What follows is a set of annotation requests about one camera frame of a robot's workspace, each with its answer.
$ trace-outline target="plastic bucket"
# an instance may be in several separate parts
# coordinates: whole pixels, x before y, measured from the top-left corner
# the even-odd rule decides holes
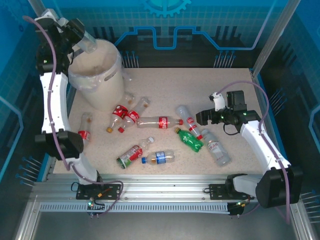
[[[69,82],[92,107],[111,111],[125,92],[121,55],[107,40],[97,39],[96,43],[94,52],[82,52],[73,59],[68,69]]]

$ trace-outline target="plastic bottle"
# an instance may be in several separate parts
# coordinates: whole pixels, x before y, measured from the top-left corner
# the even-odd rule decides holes
[[[175,112],[182,118],[184,125],[189,129],[193,136],[198,140],[203,138],[194,118],[191,116],[186,106],[179,106]]]
[[[149,148],[149,145],[154,142],[153,137],[141,140],[138,145],[134,145],[124,154],[116,159],[121,168],[126,169],[133,161],[142,156],[145,150]]]
[[[173,161],[175,161],[175,155],[172,150],[152,152],[141,159],[143,164],[151,165],[172,163]]]
[[[122,123],[120,127],[118,128],[118,131],[120,133],[123,133],[126,128],[133,126],[136,121],[140,118],[141,114],[144,112],[144,110],[149,106],[150,101],[146,97],[142,97],[140,101],[136,104],[134,108],[132,108],[131,111],[127,113],[127,115],[122,120]]]
[[[184,124],[184,121],[182,119],[174,119],[171,116],[154,116],[154,117],[141,117],[139,118],[136,124],[140,129],[143,129],[143,128],[169,129],[176,125]]]
[[[216,163],[222,167],[231,161],[228,152],[221,145],[217,137],[208,129],[204,129],[201,134],[203,140]]]
[[[111,114],[110,125],[106,129],[108,133],[112,133],[114,128],[121,123],[122,119],[124,119],[124,117],[128,113],[128,108],[132,104],[134,99],[135,97],[131,93],[124,93],[119,104],[115,107]]]
[[[91,112],[85,112],[82,114],[78,134],[80,134],[83,139],[84,147],[86,147],[90,141],[92,120],[93,115]]]
[[[198,140],[195,136],[193,136],[188,131],[183,131],[179,127],[175,128],[175,132],[179,135],[180,140],[189,146],[193,151],[196,153],[199,152],[199,150],[204,145],[200,140]]]

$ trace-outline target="empty plastic bottle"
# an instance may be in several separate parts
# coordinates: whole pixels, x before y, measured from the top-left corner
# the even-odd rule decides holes
[[[122,120],[120,127],[118,128],[118,131],[120,133],[123,133],[126,128],[133,126],[140,118],[144,110],[149,106],[149,103],[150,101],[148,100],[148,98],[142,97],[136,104],[136,106],[126,114],[126,116]]]
[[[184,124],[182,119],[174,119],[171,116],[154,116],[141,117],[136,123],[138,128],[155,128],[155,129],[169,129],[176,125]]]
[[[145,150],[149,148],[149,145],[154,143],[153,137],[141,140],[138,145],[134,145],[124,154],[116,159],[121,168],[126,169],[133,161],[142,156]]]
[[[175,160],[174,151],[168,150],[168,151],[152,152],[147,157],[143,157],[141,159],[141,162],[143,164],[158,165],[158,164],[172,163],[174,160]]]
[[[231,161],[228,152],[224,149],[217,137],[212,132],[210,132],[208,129],[204,129],[201,134],[210,154],[220,167]]]
[[[83,139],[84,147],[86,147],[90,141],[92,120],[93,115],[91,112],[85,112],[82,114],[78,134],[80,134]]]
[[[122,122],[122,119],[124,119],[124,117],[127,115],[129,106],[132,104],[134,98],[135,97],[131,93],[124,93],[119,104],[115,107],[111,114],[110,125],[106,129],[108,133],[112,133],[114,128]]]
[[[180,140],[189,146],[193,151],[196,153],[199,152],[199,150],[204,145],[200,140],[198,140],[195,136],[193,136],[188,131],[183,131],[179,127],[175,128],[175,132],[179,135]]]

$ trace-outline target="beige surface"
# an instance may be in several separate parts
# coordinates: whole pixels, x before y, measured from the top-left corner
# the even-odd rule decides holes
[[[251,81],[248,69],[223,68],[132,68],[127,69],[132,81],[127,81],[126,91],[135,95],[135,105],[141,97],[148,97],[150,106],[143,117],[174,116],[179,105],[186,105],[192,115],[213,108],[208,96],[220,90],[228,83],[246,80]],[[243,90],[248,110],[256,110],[261,116],[254,87],[250,84],[236,84],[228,91]],[[81,115],[85,111],[94,114],[91,129],[91,142],[84,150],[91,164],[101,174],[233,174],[261,173],[261,168],[249,144],[240,134],[228,136],[223,132],[223,124],[199,126],[212,131],[228,151],[232,162],[224,167],[215,164],[205,146],[199,153],[193,152],[184,145],[177,134],[170,129],[128,128],[124,133],[115,130],[107,133],[111,112],[94,110],[78,91],[75,95],[69,122],[73,132],[78,131]],[[233,133],[233,126],[226,127]],[[132,163],[127,169],[121,169],[116,158],[137,144],[140,139],[154,137],[155,142],[144,154],[150,152],[173,150],[175,162],[162,166],[142,164],[141,159]],[[54,173],[67,173],[61,161],[57,161]]]

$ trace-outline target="green bottle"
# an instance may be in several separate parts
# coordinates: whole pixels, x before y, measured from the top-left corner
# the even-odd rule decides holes
[[[180,140],[189,146],[193,151],[196,153],[199,152],[199,150],[202,148],[204,145],[202,141],[198,140],[195,136],[193,136],[190,132],[188,131],[183,131],[179,127],[176,127],[175,130],[176,134],[179,135]]]

